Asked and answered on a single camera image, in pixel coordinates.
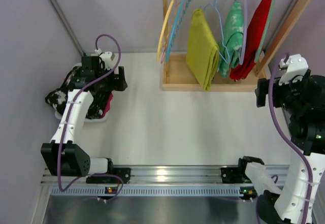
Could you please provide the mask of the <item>green white tie-dye trousers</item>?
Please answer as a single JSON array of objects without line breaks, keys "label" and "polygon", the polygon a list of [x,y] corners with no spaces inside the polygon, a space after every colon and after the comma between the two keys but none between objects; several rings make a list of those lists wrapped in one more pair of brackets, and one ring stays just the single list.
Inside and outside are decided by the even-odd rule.
[{"label": "green white tie-dye trousers", "polygon": [[244,40],[244,15],[239,1],[234,1],[223,25],[223,41],[220,43],[218,72],[226,78],[231,69],[239,65]]}]

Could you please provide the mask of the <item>red trousers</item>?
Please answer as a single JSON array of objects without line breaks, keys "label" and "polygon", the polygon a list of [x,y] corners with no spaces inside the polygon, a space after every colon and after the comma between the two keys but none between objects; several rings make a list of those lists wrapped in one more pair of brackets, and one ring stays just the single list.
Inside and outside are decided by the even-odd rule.
[{"label": "red trousers", "polygon": [[246,79],[255,66],[255,56],[260,45],[272,0],[261,0],[247,29],[246,50],[242,65],[231,70],[233,80]]}]

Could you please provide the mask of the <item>yellow-green trousers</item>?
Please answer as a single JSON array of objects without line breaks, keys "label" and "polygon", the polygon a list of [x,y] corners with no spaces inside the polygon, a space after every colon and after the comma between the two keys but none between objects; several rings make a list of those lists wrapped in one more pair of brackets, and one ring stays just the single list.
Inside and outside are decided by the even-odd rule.
[{"label": "yellow-green trousers", "polygon": [[186,64],[204,91],[209,91],[219,63],[219,45],[202,9],[194,10],[187,40]]}]

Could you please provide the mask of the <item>lilac hanger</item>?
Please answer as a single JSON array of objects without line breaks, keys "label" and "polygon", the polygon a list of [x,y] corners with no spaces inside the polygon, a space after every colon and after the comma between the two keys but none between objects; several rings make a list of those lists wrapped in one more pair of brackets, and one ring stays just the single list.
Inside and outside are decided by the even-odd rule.
[{"label": "lilac hanger", "polygon": [[241,55],[239,58],[239,65],[242,65],[244,62],[246,42],[247,42],[247,29],[248,29],[248,1],[243,0],[243,44],[242,44]]}]

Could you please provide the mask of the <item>light blue wire hanger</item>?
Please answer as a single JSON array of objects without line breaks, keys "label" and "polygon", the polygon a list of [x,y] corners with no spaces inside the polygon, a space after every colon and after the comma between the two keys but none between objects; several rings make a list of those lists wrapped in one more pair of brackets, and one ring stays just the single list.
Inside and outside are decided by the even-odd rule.
[{"label": "light blue wire hanger", "polygon": [[223,25],[222,25],[222,18],[221,18],[221,14],[220,11],[218,9],[218,0],[214,0],[211,3],[206,4],[202,10],[206,10],[208,7],[213,7],[218,15],[218,20],[219,20],[219,26],[220,26],[220,33],[221,33],[221,45],[224,48],[224,51],[226,52],[225,55],[222,55],[221,52],[219,51],[219,55],[220,57],[223,59],[223,61],[225,61],[227,64],[230,63],[230,54],[228,51],[228,48],[226,47],[226,45],[224,44],[224,32],[223,32]]}]

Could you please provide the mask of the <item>mint green hanger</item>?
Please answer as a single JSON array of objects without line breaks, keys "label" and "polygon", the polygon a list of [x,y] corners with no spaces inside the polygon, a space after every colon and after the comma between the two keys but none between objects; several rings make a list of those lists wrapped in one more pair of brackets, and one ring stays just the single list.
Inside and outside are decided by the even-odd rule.
[{"label": "mint green hanger", "polygon": [[270,4],[268,16],[267,16],[267,21],[266,21],[266,24],[265,24],[265,27],[264,27],[264,30],[263,30],[263,34],[262,34],[262,37],[261,37],[261,40],[260,40],[259,47],[258,47],[258,49],[257,49],[257,51],[255,53],[255,58],[254,58],[255,63],[258,62],[259,57],[260,57],[261,52],[262,52],[262,49],[263,49],[266,34],[267,34],[267,31],[268,31],[268,28],[269,28],[269,25],[270,25],[270,22],[271,22],[271,19],[272,19],[275,2],[276,2],[276,0],[271,0],[271,4]]}]

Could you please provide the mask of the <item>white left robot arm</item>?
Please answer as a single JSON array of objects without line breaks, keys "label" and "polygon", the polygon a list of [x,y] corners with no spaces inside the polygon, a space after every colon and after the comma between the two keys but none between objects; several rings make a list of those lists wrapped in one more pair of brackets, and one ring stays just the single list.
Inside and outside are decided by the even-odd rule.
[{"label": "white left robot arm", "polygon": [[54,136],[41,147],[41,155],[53,176],[84,177],[106,174],[112,168],[109,158],[91,158],[79,145],[85,122],[101,122],[108,115],[113,91],[124,91],[124,68],[115,66],[114,53],[85,55],[73,66],[60,88],[45,101],[61,116]]}]

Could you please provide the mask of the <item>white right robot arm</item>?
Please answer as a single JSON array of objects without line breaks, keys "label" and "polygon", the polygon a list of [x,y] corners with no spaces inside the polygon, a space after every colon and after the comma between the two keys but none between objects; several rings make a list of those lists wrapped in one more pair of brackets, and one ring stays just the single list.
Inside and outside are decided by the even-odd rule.
[{"label": "white right robot arm", "polygon": [[257,218],[264,223],[312,223],[312,208],[324,174],[324,76],[305,73],[284,82],[260,79],[257,107],[269,106],[274,126],[291,149],[285,184],[279,189],[258,157],[238,166],[258,194]]}]

